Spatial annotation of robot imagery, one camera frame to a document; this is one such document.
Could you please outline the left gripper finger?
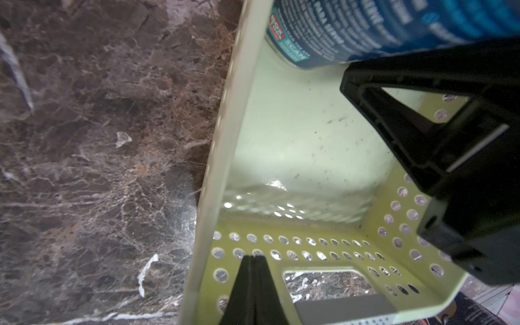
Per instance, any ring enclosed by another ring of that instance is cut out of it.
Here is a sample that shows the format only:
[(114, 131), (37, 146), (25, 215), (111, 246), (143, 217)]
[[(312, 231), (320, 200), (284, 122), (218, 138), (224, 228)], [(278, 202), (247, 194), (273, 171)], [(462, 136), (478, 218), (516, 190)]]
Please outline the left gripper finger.
[(242, 258), (221, 324), (288, 324), (264, 256)]

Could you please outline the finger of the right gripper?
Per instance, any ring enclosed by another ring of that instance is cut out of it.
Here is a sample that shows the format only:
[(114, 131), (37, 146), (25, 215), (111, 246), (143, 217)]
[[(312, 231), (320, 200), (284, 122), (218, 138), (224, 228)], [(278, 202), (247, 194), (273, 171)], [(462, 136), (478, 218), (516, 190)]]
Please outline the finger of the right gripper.
[(418, 188), (519, 189), (519, 40), (356, 62), (341, 93)]

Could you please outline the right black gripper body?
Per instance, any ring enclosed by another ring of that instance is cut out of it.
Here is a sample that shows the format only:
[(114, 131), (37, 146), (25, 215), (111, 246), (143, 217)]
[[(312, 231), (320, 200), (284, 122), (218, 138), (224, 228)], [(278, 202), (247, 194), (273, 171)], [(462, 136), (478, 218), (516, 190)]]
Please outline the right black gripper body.
[(519, 282), (519, 107), (471, 101), (432, 139), (441, 173), (418, 234), (489, 285)]

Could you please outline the green plastic basket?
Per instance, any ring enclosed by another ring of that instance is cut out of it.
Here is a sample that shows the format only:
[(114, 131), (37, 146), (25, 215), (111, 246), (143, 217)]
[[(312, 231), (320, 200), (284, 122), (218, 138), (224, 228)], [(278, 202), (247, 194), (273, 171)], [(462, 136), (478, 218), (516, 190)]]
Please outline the green plastic basket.
[(429, 204), (343, 97), (343, 68), (299, 70), (245, 1), (196, 219), (180, 324), (218, 324), (259, 254), (291, 324), (399, 324), (440, 313), (467, 274), (417, 236)]

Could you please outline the blue soup can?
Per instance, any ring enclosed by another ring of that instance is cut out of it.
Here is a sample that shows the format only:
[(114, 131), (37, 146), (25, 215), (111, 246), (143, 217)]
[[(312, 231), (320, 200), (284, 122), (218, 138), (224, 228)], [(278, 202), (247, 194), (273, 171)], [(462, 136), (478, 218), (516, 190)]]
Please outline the blue soup can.
[(519, 36), (519, 2), (505, 0), (275, 1), (266, 38), (299, 69)]

